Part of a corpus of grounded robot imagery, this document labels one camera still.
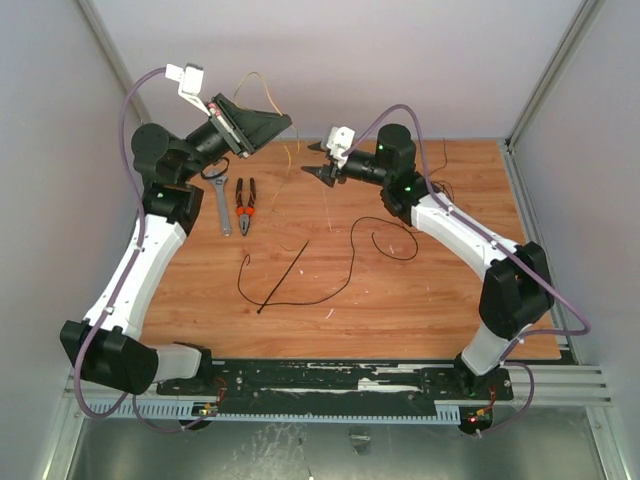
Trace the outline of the black zip tie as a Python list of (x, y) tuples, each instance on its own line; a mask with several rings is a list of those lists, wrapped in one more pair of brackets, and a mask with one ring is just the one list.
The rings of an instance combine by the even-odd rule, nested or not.
[(277, 281), (277, 283), (275, 284), (275, 286), (272, 288), (272, 290), (269, 292), (269, 294), (267, 295), (266, 299), (262, 302), (262, 304), (259, 306), (259, 308), (257, 309), (256, 313), (257, 314), (261, 314), (262, 311), (268, 306), (269, 301), (271, 300), (271, 298), (273, 297), (273, 295), (276, 293), (276, 291), (279, 289), (279, 287), (281, 286), (281, 284), (284, 282), (284, 280), (286, 279), (286, 277), (289, 275), (289, 273), (291, 272), (291, 270), (293, 269), (293, 267), (295, 266), (295, 264), (297, 263), (297, 261), (299, 260), (299, 258), (301, 257), (301, 255), (304, 253), (305, 249), (307, 248), (307, 246), (309, 245), (310, 239), (308, 239), (303, 246), (301, 247), (301, 249), (299, 250), (299, 252), (296, 254), (296, 256), (294, 257), (294, 259), (292, 260), (292, 262), (290, 263), (290, 265), (287, 267), (287, 269), (285, 270), (285, 272), (283, 273), (283, 275), (281, 276), (281, 278)]

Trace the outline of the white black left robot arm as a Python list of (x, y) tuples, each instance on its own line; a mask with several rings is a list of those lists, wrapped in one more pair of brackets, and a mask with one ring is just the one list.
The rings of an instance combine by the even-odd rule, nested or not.
[(200, 212), (203, 189), (191, 179), (227, 159), (246, 158), (288, 129), (287, 114), (245, 109), (218, 94), (208, 118), (184, 138), (156, 123), (131, 138), (133, 167), (143, 181), (142, 217), (107, 287), (80, 321), (68, 320), (59, 338), (74, 375), (131, 395), (180, 379), (191, 393), (208, 392), (215, 371), (207, 349), (175, 343), (143, 345), (139, 338), (156, 288)]

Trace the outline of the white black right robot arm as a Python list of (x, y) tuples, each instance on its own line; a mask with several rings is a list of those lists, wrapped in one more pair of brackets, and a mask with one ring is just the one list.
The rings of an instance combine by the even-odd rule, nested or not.
[(380, 187), (391, 215), (439, 241), (478, 275), (481, 323), (457, 356), (453, 374), (456, 391), (476, 398), (489, 387), (489, 373), (514, 340), (554, 304), (543, 286), (550, 279), (544, 250), (535, 242), (519, 245), (505, 239), (458, 209), (418, 172), (416, 145), (406, 127), (383, 126), (372, 153), (353, 149), (354, 137), (348, 127), (332, 127), (312, 147), (325, 153), (328, 163), (304, 170), (329, 187), (349, 179)]

